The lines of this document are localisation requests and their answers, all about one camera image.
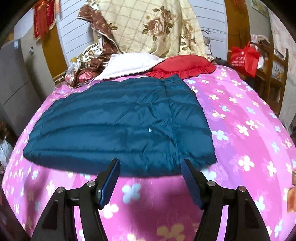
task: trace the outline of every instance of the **blue gripper pad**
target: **blue gripper pad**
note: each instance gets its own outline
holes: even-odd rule
[[[181,162],[181,173],[189,189],[190,196],[192,197],[194,204],[202,209],[204,206],[204,202],[201,200],[200,197],[200,188],[195,181],[195,178],[185,160]]]
[[[109,203],[114,187],[116,185],[117,179],[119,177],[119,174],[120,174],[120,161],[117,160],[102,188],[101,201],[100,201],[100,205],[102,207],[104,207]]]

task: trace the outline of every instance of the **red plastic package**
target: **red plastic package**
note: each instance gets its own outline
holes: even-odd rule
[[[250,42],[244,49],[232,47],[230,64],[245,76],[254,78],[257,71],[260,53],[250,47]]]

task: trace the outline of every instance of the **silver bolt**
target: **silver bolt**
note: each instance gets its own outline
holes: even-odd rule
[[[207,184],[210,186],[210,187],[213,187],[216,185],[216,183],[214,181],[208,181]]]
[[[63,187],[59,187],[59,188],[57,188],[57,193],[61,193],[61,192],[63,192],[64,191],[64,188]]]
[[[245,192],[247,189],[246,189],[244,186],[239,186],[239,190],[240,190],[241,192]]]
[[[94,186],[96,183],[95,183],[95,181],[89,181],[88,183],[87,183],[87,185],[89,186],[89,187],[92,187],[92,186]]]

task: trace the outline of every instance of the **bed sheet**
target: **bed sheet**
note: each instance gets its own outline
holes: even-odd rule
[[[245,186],[271,240],[284,241],[296,222],[296,213],[286,214],[287,192],[292,186],[292,170],[296,168],[296,148],[287,131],[269,106],[231,69],[218,66],[212,74],[201,74],[184,82],[196,93],[213,134],[218,162],[204,169],[204,175],[222,187]],[[16,217],[30,235],[57,187],[78,188],[95,176],[52,170],[27,161],[22,151],[29,133],[55,100],[97,83],[75,90],[64,85],[55,90],[34,115],[12,153],[2,187]],[[110,203],[99,213],[112,241],[191,241],[202,216],[181,176],[120,177]],[[226,222],[227,207],[224,207],[219,241],[223,240]],[[78,207],[75,223],[78,240],[84,241]]]

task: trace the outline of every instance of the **blue folded garment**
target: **blue folded garment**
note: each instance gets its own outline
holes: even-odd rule
[[[98,174],[113,158],[121,176],[181,174],[217,161],[195,93],[177,75],[101,82],[57,100],[38,120],[23,156],[44,166]]]

